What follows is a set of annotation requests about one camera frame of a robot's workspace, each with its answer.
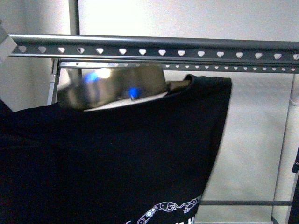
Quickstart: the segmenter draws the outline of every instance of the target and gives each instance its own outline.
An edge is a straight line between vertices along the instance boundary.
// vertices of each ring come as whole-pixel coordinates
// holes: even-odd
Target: metal rack
[[[299,71],[299,42],[193,38],[10,35],[13,57],[53,58],[48,104],[55,102],[61,68],[162,64],[164,70],[254,73]],[[203,201],[202,205],[291,206],[291,201]]]

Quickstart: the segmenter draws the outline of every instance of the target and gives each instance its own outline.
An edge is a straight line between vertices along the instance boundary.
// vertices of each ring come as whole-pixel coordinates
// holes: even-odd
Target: white graphic print
[[[162,202],[156,204],[152,209],[148,210],[138,221],[137,224],[146,224],[155,214],[156,211],[162,210],[166,212],[172,212],[177,209],[184,208],[184,213],[187,213],[192,209],[196,204],[200,202],[201,196],[192,199],[189,202],[181,204],[178,206],[176,203],[173,202]]]

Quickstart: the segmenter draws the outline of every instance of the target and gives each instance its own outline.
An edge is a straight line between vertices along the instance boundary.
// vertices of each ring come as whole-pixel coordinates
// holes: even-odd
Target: t-shirt
[[[0,223],[194,223],[232,84],[186,79],[186,89],[140,104],[56,103],[0,117]]]

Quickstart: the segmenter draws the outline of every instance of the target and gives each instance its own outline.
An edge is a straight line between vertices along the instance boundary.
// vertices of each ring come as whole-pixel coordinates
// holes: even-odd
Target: metal shelf rail
[[[56,98],[61,68],[102,68],[162,64],[164,70],[254,73],[299,71],[299,42],[221,39],[10,35],[13,57],[53,58],[48,103]],[[202,201],[201,205],[291,206],[291,201]]]

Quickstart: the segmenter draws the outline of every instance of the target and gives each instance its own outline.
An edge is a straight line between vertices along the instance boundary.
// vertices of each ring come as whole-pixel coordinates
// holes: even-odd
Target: shelf
[[[86,35],[10,35],[10,56],[59,58],[63,67],[160,63],[165,70],[295,73],[299,42]]]

